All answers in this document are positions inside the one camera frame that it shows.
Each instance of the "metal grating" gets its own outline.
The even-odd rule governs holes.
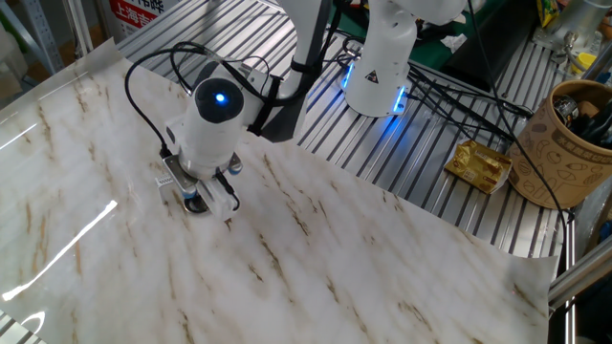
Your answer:
[[[24,320],[23,323],[34,319],[30,317]],[[2,344],[45,344],[40,338],[34,333],[28,331],[25,327],[16,322],[13,318],[8,316],[6,313],[0,311],[0,343]]]
[[[295,30],[282,11],[256,1],[184,1],[121,42],[119,48],[135,61],[183,40],[205,44],[232,58],[262,56],[273,74],[286,75],[295,49]],[[340,53],[341,42],[341,36],[334,38],[328,58]],[[525,41],[499,78],[500,94],[535,109],[561,82],[550,54]],[[247,62],[265,71],[256,59]],[[183,65],[188,82],[195,80],[202,63],[202,59],[193,58]],[[151,59],[144,67],[176,81],[167,56]],[[344,73],[337,63],[324,65],[321,78],[309,94],[308,115],[297,144],[511,254],[560,254],[563,234],[556,211],[531,204],[507,184],[487,196],[444,171],[451,148],[462,138],[448,120],[432,114],[415,99],[408,102],[401,116],[361,116],[344,101],[339,88]],[[461,88],[434,71],[426,74],[439,83]],[[453,118],[477,124],[431,93],[427,85],[422,87]],[[412,94],[418,96],[419,92],[413,88]],[[504,128],[492,103],[468,96],[457,99]],[[522,118],[510,120],[516,133],[526,123]],[[470,132],[493,149],[507,148],[503,140],[489,132],[474,128]]]

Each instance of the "paper cup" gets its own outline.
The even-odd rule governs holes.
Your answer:
[[[562,82],[544,99],[518,136],[518,142],[555,192],[561,208],[568,208],[582,202],[612,174],[612,150],[577,137],[561,123],[553,108],[553,97],[563,95],[576,102],[588,100],[603,109],[612,98],[612,90],[594,81]],[[516,143],[508,155],[513,160],[509,180],[516,191],[535,204],[557,208]]]

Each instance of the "marble pattern surface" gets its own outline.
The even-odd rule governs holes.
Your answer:
[[[243,136],[229,221],[162,202],[130,65],[106,43],[0,112],[0,309],[44,312],[48,343],[546,341],[556,258],[499,251],[291,142]],[[144,69],[132,85],[159,126],[186,108]]]

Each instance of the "gold package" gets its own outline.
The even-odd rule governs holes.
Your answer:
[[[474,140],[459,143],[445,166],[448,172],[487,194],[504,184],[511,167],[510,158]]]

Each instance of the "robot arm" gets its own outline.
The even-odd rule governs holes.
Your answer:
[[[222,220],[237,210],[240,202],[223,174],[240,170],[234,150],[244,127],[272,142],[289,140],[299,132],[306,112],[304,100],[320,74],[331,1],[278,0],[297,35],[287,80],[210,56],[186,113],[166,129],[179,153],[165,158],[164,164],[188,210],[199,212],[206,204]]]
[[[404,112],[407,64],[417,38],[416,17],[436,25],[456,18],[466,0],[370,0],[370,25],[361,59],[343,82],[348,105],[370,117]]]

